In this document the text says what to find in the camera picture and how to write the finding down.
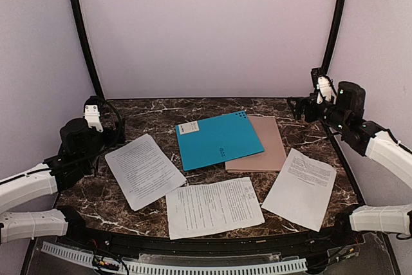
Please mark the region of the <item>teal folder with black inside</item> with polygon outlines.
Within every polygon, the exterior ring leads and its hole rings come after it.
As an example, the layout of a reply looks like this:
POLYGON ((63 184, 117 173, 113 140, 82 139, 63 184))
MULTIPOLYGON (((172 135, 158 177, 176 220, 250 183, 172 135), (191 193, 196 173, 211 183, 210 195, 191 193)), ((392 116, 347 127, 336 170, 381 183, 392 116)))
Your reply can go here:
POLYGON ((179 124, 176 136, 184 171, 264 151, 244 111, 179 124))

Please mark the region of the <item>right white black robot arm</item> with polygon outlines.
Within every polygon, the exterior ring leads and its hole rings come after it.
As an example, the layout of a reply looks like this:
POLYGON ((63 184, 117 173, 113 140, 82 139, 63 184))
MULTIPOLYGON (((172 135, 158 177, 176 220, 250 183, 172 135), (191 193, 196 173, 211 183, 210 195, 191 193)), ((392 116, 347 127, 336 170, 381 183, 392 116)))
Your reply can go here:
MULTIPOLYGON (((366 92, 358 84, 342 81, 337 87, 319 77, 315 92, 286 100, 296 120, 320 121, 335 130, 359 155, 380 164, 407 186, 411 185, 411 150, 389 129, 364 120, 366 92)), ((346 232, 386 232, 399 240, 411 239, 411 204, 373 207, 351 205, 336 220, 346 232)))

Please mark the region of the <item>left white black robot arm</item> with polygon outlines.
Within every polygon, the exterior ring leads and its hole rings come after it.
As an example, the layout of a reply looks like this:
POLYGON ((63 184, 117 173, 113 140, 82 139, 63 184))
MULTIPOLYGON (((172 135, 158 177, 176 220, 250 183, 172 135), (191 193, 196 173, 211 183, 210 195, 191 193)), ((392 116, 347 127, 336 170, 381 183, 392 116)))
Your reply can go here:
POLYGON ((1 243, 82 232, 85 221, 70 206, 33 213, 14 213, 12 209, 42 196, 61 193, 92 175, 99 156, 124 143, 124 127, 124 119, 116 121, 113 129, 90 126, 84 118, 73 119, 60 130, 57 155, 1 180, 1 243))

